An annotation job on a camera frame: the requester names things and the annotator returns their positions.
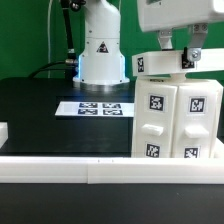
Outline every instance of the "warning label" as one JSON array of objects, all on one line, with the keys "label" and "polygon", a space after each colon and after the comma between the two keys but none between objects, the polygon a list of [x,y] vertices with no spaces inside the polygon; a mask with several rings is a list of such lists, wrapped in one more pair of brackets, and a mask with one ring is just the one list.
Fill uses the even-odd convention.
[{"label": "warning label", "polygon": [[98,53],[109,53],[107,46],[104,42],[100,45],[100,47],[97,50]]}]

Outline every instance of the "stack of white boxes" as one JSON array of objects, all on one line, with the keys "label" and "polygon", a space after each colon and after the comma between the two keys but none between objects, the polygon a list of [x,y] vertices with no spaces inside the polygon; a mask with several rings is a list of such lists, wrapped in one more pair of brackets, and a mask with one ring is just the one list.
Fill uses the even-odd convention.
[{"label": "stack of white boxes", "polygon": [[132,157],[212,157],[222,93],[215,80],[139,77]]}]

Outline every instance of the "paper sheet with markers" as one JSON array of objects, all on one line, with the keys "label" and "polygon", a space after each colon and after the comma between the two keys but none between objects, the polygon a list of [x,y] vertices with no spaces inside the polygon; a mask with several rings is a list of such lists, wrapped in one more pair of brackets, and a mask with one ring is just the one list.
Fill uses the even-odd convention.
[{"label": "paper sheet with markers", "polygon": [[55,116],[133,117],[134,103],[62,101]]}]

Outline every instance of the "black tabletop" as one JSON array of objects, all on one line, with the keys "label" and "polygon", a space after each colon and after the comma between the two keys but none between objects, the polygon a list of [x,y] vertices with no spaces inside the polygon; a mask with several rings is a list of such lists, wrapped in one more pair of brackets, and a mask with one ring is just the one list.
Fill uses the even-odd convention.
[{"label": "black tabletop", "polygon": [[[64,80],[0,81],[1,155],[130,156],[131,118],[57,119],[61,100],[133,102],[128,91],[79,91]],[[224,186],[191,184],[0,184],[3,224],[221,224]]]},{"label": "black tabletop", "polygon": [[9,133],[0,154],[130,156],[133,118],[56,117],[60,101],[133,103],[134,83],[99,93],[62,79],[0,81],[0,121],[8,122]]}]

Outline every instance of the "green wall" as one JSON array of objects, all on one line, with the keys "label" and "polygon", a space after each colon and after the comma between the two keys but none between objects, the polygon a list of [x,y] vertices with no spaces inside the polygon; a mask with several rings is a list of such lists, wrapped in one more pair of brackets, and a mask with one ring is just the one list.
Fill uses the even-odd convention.
[{"label": "green wall", "polygon": [[[118,7],[119,0],[108,0]],[[47,10],[49,0],[1,1],[0,79],[27,76],[47,63]],[[131,56],[159,50],[155,33],[142,33],[137,20],[136,0],[122,0],[121,52],[126,57],[126,75],[132,77]],[[77,52],[84,48],[83,11],[71,13]],[[51,20],[52,60],[66,58],[63,17],[58,0],[54,1]],[[173,44],[183,49],[188,43],[187,29],[174,32]],[[224,47],[224,23],[209,26],[205,48]],[[196,74],[193,77],[224,80],[224,72]]]}]

